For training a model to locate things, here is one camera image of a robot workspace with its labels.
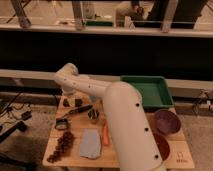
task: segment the gray cloth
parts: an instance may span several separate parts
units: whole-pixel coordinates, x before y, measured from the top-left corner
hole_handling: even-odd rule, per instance
[[[101,140],[97,129],[85,129],[80,144],[80,156],[96,159],[101,155]]]

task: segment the purple bowl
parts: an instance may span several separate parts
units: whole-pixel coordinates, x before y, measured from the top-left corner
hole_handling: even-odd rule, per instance
[[[161,158],[164,161],[169,157],[169,154],[170,154],[169,144],[163,136],[161,136],[159,134],[155,134],[155,133],[153,135],[155,138],[155,142],[158,146]]]
[[[155,112],[155,125],[163,134],[173,134],[180,130],[181,122],[178,116],[166,109],[160,109]]]

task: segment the black tool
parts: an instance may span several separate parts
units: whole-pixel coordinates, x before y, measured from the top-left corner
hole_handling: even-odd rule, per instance
[[[85,112],[85,111],[91,109],[92,107],[93,107],[92,105],[87,105],[87,106],[82,106],[82,107],[72,109],[69,112],[67,112],[64,116],[62,116],[62,118],[65,118],[69,115],[74,115],[74,114],[77,114],[77,113]]]

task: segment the chair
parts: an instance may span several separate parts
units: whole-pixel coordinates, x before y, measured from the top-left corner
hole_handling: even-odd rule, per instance
[[[14,131],[18,129],[21,132],[24,132],[27,129],[27,125],[23,121],[19,121],[16,123],[13,127],[8,129],[6,132],[4,132],[2,135],[0,135],[0,143],[2,143],[7,137],[9,137]],[[27,171],[36,171],[37,165],[35,163],[27,163],[23,161],[18,161],[11,159],[7,156],[1,156],[0,155],[0,163],[6,163],[6,164],[11,164],[15,166],[20,166],[26,168]]]

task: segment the cable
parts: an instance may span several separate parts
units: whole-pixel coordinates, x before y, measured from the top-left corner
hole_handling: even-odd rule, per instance
[[[10,105],[21,95],[22,92],[19,92],[7,105],[7,107],[5,107],[5,109],[3,111],[1,111],[0,113],[0,118],[2,117],[1,115],[7,110],[8,107],[10,107]]]

